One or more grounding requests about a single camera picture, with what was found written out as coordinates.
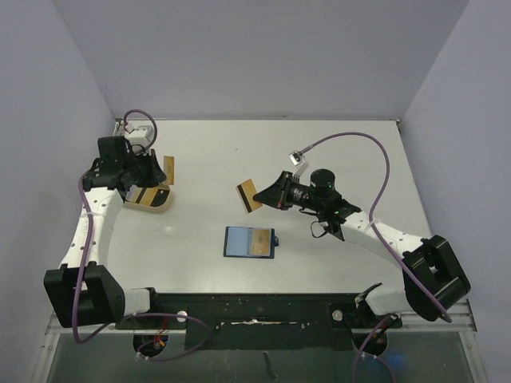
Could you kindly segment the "gold credit card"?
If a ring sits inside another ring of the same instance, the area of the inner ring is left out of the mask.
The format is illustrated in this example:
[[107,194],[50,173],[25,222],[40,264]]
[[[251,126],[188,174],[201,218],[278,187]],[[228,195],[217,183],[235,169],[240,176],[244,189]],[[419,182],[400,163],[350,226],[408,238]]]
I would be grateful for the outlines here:
[[165,183],[173,185],[175,182],[175,158],[173,156],[164,156],[164,173],[166,175]]
[[262,203],[254,200],[257,190],[252,179],[245,180],[243,183],[238,184],[236,186],[236,191],[247,214],[258,210],[263,206]]
[[249,254],[252,256],[269,257],[271,255],[272,233],[270,229],[254,229],[252,231]]

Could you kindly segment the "blue leather card holder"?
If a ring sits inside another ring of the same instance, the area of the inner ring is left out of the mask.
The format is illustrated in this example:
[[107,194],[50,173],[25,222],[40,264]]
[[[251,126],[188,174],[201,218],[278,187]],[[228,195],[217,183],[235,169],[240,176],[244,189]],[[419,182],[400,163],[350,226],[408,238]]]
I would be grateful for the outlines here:
[[[254,229],[270,229],[272,233],[271,255],[269,257],[252,256],[249,254],[252,231]],[[261,227],[226,227],[224,235],[225,258],[247,258],[247,259],[273,259],[275,249],[279,246],[279,238],[275,234],[274,228]]]

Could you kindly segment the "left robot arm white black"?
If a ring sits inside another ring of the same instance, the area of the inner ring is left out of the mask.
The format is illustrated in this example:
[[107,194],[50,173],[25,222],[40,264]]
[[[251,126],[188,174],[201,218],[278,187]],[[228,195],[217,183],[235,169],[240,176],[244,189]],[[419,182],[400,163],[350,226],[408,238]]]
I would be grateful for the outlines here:
[[162,307],[148,287],[125,289],[107,269],[117,216],[134,187],[153,188],[165,181],[156,153],[136,154],[122,136],[102,137],[99,156],[78,184],[81,214],[69,249],[43,284],[64,328],[118,323],[133,315],[146,328],[158,325]]

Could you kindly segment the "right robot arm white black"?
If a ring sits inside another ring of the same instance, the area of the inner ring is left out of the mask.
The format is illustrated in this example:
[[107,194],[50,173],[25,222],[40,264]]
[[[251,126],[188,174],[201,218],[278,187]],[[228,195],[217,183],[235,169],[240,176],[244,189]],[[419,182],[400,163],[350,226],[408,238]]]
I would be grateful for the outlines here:
[[329,170],[313,172],[308,185],[282,172],[253,199],[282,211],[297,206],[316,216],[327,234],[359,245],[401,269],[402,288],[378,282],[355,299],[355,315],[364,326],[374,326],[385,314],[404,312],[414,312],[429,322],[448,322],[448,309],[470,291],[469,280],[445,238],[410,235],[372,219],[335,190],[335,175]]

